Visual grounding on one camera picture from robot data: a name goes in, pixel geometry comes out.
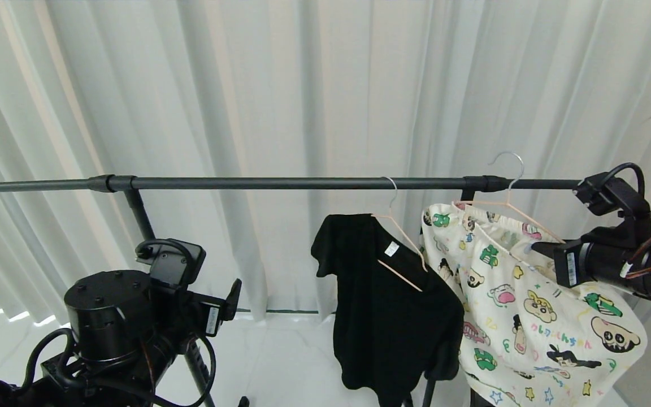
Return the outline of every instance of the curtain fold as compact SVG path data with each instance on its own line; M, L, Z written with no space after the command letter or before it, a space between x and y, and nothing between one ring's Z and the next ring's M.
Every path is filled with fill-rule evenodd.
M0 2L0 181L513 177L516 160L487 165L502 150L526 177L636 162L651 203L651 2ZM459 194L401 191L393 213L415 239ZM333 312L310 243L393 192L142 196L158 237L207 250L192 289L242 278L261 318ZM565 191L513 199L564 237L613 221ZM0 194L0 308L64 321L77 279L144 270L139 241L119 194Z

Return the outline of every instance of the black clothes rack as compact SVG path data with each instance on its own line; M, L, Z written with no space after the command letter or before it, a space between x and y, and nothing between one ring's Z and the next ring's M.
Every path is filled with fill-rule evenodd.
M462 201L470 201L477 192L506 190L509 180L496 175L460 178L392 178L400 190L461 190ZM127 203L145 239L155 232L145 210L139 190L393 190L385 177L135 177L134 175L99 175L80 180L45 180L0 183L0 192L93 190L103 193L124 192ZM581 180L518 180L512 189L571 190ZM424 392L423 407L431 405L436 381L429 380ZM413 407L409 396L405 407ZM471 391L471 407L491 407L475 391Z

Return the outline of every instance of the clothing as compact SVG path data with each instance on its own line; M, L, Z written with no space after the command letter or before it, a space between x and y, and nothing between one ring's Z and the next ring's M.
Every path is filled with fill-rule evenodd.
M483 399L503 405L597 405L643 354L646 333L608 285L555 282L531 250L542 230L473 206L423 214L429 265L467 311L459 361Z
M459 369L463 306L421 258L369 214L329 215L311 248L317 276L338 278L333 352L348 389L369 387L398 406L424 370L452 379ZM422 292L381 265L382 261Z

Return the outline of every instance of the blue star print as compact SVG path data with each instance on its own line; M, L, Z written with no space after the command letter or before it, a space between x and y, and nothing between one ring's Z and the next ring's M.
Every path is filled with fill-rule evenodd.
M544 396L546 396L545 401L548 402L549 405L551 405L551 402L554 401L554 396L551 394L551 387L548 387L546 391L544 392Z
M499 405L499 402L501 402L501 393L500 392L491 392L491 400L494 400L494 405Z

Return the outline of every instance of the black t-shirt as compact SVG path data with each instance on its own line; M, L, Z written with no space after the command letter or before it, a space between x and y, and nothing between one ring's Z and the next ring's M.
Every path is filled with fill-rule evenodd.
M424 371L454 378L463 306L435 271L423 270L417 253L369 214L327 216L310 253L317 276L338 278L333 352L348 389L369 387L382 407L391 407L401 405Z

